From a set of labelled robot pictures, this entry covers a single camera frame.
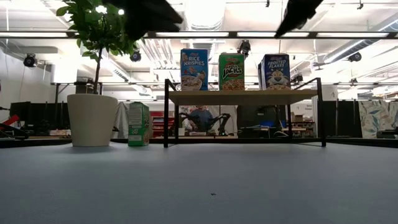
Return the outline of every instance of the white plant pot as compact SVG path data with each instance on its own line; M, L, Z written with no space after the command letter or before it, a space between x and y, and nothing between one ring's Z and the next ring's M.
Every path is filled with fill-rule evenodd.
M108 146L117 99L94 94L68 95L73 146Z

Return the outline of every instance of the wooden shelf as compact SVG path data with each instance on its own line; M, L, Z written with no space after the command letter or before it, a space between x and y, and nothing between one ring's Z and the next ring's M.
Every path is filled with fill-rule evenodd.
M171 91L177 105L289 105L317 95L316 90Z

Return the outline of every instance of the blue box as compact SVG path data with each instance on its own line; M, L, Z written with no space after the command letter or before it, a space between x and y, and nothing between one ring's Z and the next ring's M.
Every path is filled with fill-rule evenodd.
M290 90L290 65L287 54L266 54L261 61L263 90Z
M181 90L208 90L206 49L181 50Z

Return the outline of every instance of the patterned curtain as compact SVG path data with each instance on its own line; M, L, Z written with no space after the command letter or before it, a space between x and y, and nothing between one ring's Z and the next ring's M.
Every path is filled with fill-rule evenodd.
M363 138L376 138L378 131L398 126L398 102L360 101L359 115Z

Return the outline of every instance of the white wall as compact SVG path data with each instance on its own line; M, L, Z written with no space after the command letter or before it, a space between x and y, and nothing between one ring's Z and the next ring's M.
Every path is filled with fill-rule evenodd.
M23 101L53 103L55 87L50 85L50 72L45 73L44 80L43 74L44 70L41 68L25 68L21 60L8 56L0 50L0 106L10 108L11 103ZM0 111L0 122L8 117L8 111Z

